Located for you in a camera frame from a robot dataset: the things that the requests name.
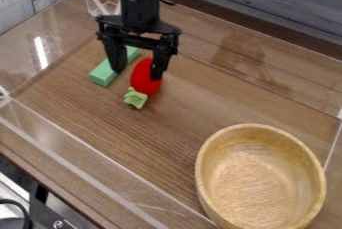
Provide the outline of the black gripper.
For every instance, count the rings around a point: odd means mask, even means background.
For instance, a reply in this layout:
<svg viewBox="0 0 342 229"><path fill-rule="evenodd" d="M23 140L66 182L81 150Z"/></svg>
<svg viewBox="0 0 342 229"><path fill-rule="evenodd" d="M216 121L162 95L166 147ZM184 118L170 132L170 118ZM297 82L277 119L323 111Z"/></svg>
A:
<svg viewBox="0 0 342 229"><path fill-rule="evenodd" d="M120 74L126 67L125 45L136 45L144 49L153 49L149 79L160 80L168 68L170 56L177 54L181 30L161 20L145 26L126 26L120 16L100 15L96 17L96 22L98 24L97 39L104 45L113 72Z"/></svg>

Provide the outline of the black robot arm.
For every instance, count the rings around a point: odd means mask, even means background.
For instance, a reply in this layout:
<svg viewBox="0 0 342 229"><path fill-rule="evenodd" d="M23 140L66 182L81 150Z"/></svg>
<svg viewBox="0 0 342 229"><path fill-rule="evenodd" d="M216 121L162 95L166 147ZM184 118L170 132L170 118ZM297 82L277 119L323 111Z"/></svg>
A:
<svg viewBox="0 0 342 229"><path fill-rule="evenodd" d="M160 19L160 3L166 0L120 0L118 15L96 17L110 69L120 74L128 64L126 46L152 51L149 79L161 78L169 59L177 54L181 30Z"/></svg>

